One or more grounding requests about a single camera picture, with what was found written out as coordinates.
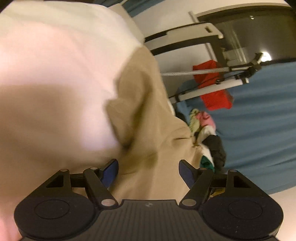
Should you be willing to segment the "beige khaki trousers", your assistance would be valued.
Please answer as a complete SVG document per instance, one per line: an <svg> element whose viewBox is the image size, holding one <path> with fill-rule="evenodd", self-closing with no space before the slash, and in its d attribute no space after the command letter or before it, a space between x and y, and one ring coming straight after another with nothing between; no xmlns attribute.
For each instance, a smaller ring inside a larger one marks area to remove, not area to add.
<svg viewBox="0 0 296 241"><path fill-rule="evenodd" d="M110 187L117 200L180 201L188 187L179 161L200 166L203 150L168 103L158 63L146 47L137 49L117 81L118 97L107 114L123 154Z"/></svg>

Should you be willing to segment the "pile of mixed clothes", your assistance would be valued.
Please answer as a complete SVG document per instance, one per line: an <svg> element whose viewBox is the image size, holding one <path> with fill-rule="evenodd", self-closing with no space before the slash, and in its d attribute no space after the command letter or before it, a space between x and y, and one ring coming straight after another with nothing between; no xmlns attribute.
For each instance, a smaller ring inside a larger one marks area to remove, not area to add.
<svg viewBox="0 0 296 241"><path fill-rule="evenodd" d="M198 109L190 112L189 128L200 148L200 167L222 173L226 163L226 152L221 138L216 134L216 124L210 114Z"/></svg>

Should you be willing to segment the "blue curtain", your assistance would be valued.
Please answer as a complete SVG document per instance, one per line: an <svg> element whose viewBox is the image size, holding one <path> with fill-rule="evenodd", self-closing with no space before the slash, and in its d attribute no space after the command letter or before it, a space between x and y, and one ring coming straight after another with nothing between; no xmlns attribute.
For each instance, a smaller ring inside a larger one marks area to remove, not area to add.
<svg viewBox="0 0 296 241"><path fill-rule="evenodd" d="M231 109L211 111L236 169L266 193L295 186L295 63L264 66L246 85L229 90Z"/></svg>

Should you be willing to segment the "pastel pink blue bedsheet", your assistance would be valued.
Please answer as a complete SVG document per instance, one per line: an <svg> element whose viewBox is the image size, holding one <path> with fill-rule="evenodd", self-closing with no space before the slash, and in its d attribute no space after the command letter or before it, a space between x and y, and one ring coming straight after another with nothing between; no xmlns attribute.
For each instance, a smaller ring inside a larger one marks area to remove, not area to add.
<svg viewBox="0 0 296 241"><path fill-rule="evenodd" d="M19 240L17 204L52 174L121 152L106 113L141 43L114 10L13 1L1 12L1 240Z"/></svg>

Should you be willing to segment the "dark window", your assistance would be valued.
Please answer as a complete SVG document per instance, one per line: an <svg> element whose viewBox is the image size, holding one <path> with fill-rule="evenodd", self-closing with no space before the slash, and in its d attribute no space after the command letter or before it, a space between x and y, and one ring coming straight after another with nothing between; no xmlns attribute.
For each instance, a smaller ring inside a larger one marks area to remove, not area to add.
<svg viewBox="0 0 296 241"><path fill-rule="evenodd" d="M259 52L264 62L295 59L295 11L290 6L230 6L196 17L224 35L221 48L228 66L246 64Z"/></svg>

